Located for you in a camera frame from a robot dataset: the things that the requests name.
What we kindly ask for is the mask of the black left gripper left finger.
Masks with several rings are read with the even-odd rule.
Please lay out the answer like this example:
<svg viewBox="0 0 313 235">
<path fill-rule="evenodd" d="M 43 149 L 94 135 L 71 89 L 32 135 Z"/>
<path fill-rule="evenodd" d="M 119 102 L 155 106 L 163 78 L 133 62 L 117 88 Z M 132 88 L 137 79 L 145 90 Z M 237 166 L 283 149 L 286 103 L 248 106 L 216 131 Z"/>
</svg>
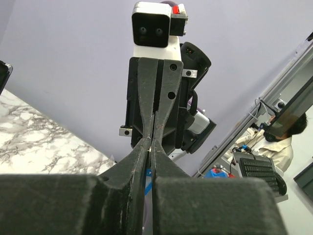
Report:
<svg viewBox="0 0 313 235">
<path fill-rule="evenodd" d="M 139 235 L 149 139 L 103 174 L 3 174 L 3 235 Z"/>
</svg>

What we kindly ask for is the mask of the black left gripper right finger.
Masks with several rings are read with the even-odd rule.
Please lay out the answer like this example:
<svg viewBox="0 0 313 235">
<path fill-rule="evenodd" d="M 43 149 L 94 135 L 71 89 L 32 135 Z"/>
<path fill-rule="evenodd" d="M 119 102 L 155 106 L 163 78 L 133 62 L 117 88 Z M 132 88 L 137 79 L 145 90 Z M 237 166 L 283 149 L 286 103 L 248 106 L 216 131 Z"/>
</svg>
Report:
<svg viewBox="0 0 313 235">
<path fill-rule="evenodd" d="M 151 146 L 153 233 L 156 235 L 285 235 L 287 229 L 265 181 L 192 178 Z"/>
</svg>

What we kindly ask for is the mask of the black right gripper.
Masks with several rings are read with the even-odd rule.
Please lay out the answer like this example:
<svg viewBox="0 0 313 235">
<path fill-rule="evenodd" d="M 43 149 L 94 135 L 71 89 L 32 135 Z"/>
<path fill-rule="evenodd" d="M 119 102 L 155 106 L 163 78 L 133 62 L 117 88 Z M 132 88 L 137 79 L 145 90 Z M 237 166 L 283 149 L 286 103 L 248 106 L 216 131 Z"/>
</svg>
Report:
<svg viewBox="0 0 313 235">
<path fill-rule="evenodd" d="M 130 59 L 126 119 L 122 128 L 129 131 L 132 147 L 142 138 L 151 144 L 153 131 L 154 139 L 167 154 L 182 147 L 184 132 L 195 120 L 187 109 L 192 94 L 190 79 L 183 78 L 182 72 L 182 61 Z"/>
</svg>

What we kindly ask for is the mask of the blue plastic key tag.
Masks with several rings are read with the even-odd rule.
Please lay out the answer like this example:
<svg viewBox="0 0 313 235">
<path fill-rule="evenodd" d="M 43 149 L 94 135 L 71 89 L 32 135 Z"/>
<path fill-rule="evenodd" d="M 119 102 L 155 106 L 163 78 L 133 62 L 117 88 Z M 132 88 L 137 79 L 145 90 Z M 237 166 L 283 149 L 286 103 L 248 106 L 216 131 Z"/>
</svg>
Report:
<svg viewBox="0 0 313 235">
<path fill-rule="evenodd" d="M 149 168 L 146 170 L 146 186 L 145 186 L 145 196 L 152 189 L 152 170 Z"/>
</svg>

